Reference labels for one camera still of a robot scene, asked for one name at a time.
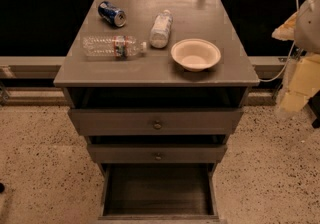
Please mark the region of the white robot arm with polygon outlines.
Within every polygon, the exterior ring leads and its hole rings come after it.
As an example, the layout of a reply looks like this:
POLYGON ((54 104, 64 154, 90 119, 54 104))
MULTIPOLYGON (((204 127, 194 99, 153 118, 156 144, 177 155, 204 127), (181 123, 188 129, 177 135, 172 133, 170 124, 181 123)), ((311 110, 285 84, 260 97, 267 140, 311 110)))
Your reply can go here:
POLYGON ((306 56, 288 65, 283 87, 277 96, 277 111, 281 115, 298 113, 320 91, 320 0, 305 0, 300 8, 272 37, 292 40, 306 56))

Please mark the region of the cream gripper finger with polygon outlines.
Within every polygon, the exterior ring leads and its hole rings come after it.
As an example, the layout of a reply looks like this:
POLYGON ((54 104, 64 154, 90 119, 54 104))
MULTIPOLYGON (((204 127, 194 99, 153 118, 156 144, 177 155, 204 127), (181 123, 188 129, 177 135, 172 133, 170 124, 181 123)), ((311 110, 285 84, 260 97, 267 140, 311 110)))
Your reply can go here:
POLYGON ((307 53, 299 60, 290 60, 282 84, 276 113, 279 117, 291 117, 320 91, 320 55, 307 53))
POLYGON ((292 14, 282 25, 272 32, 272 37, 277 40, 294 40, 297 13, 292 14))

